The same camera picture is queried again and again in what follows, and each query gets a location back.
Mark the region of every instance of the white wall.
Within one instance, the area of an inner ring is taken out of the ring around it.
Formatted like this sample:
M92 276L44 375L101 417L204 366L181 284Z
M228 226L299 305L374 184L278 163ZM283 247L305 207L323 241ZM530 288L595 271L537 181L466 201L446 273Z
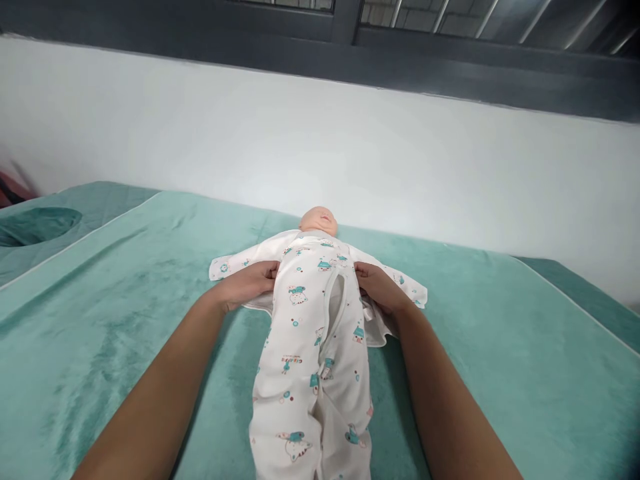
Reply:
M640 128L0 39L0 166L559 260L640 303Z

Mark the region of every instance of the bed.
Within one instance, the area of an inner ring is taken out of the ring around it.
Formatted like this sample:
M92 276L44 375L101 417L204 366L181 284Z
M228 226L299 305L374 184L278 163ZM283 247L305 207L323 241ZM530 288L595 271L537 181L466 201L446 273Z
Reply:
M211 287L210 260L296 225L274 211L108 182L0 210L3 478L69 478ZM557 262L353 227L338 237L429 288L430 322L525 478L629 474L640 420L636 314ZM266 313L248 309L225 321L174 478L255 477L251 388L268 328ZM429 478L399 344L369 355L372 477Z

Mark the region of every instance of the window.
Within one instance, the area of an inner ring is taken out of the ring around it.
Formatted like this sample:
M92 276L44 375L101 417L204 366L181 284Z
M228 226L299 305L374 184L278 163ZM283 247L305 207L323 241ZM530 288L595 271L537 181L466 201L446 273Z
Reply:
M640 122L637 0L0 0L0 29Z
M365 0L360 22L507 45L640 58L632 2Z

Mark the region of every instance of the baby onesie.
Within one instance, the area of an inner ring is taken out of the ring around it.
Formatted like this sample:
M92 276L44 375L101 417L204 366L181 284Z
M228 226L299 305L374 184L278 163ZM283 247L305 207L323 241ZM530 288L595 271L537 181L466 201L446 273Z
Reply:
M375 326L369 330L378 343L389 330L375 304L363 303L353 262L372 263L372 257L321 231L293 232L293 238L285 232L214 260L210 268L210 277L219 279L255 261L281 262L267 295L271 305L267 298L247 305L272 316L249 426L257 478L368 479L373 405L367 324ZM387 270L401 288L415 286L412 297L424 306L424 287Z

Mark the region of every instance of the person's arm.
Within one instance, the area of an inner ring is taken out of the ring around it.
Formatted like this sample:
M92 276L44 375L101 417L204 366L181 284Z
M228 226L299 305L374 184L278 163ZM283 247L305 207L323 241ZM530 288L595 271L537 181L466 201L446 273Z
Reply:
M279 262L248 266L202 295L87 452L73 480L166 479L224 316L273 290Z
M355 269L360 287L395 320L434 480L521 479L424 314L379 267L356 263Z

